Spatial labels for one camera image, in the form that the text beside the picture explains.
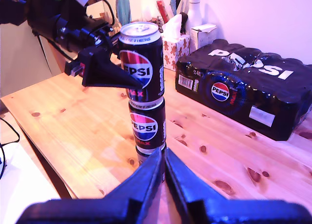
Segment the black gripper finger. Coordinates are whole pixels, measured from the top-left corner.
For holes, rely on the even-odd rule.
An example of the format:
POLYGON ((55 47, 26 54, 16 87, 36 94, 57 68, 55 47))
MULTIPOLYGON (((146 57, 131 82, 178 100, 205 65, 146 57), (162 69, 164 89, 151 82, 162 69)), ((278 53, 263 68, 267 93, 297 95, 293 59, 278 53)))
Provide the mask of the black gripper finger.
POLYGON ((224 196, 200 179, 169 148, 165 150, 165 174, 169 191, 183 224, 220 224, 213 204, 226 200, 224 196))
POLYGON ((141 224, 162 181, 162 153, 155 150, 124 182, 104 197, 106 224, 141 224))

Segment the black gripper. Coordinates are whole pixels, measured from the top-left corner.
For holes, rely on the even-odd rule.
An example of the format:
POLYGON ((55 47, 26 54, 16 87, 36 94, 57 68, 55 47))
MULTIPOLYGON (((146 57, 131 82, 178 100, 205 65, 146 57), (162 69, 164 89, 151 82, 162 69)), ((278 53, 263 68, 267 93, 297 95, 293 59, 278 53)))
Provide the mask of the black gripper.
POLYGON ((110 60, 113 43, 111 26, 103 19, 75 18, 64 26, 64 48, 78 54, 66 63, 65 73, 83 73, 84 87, 118 87, 141 89, 143 84, 110 60))

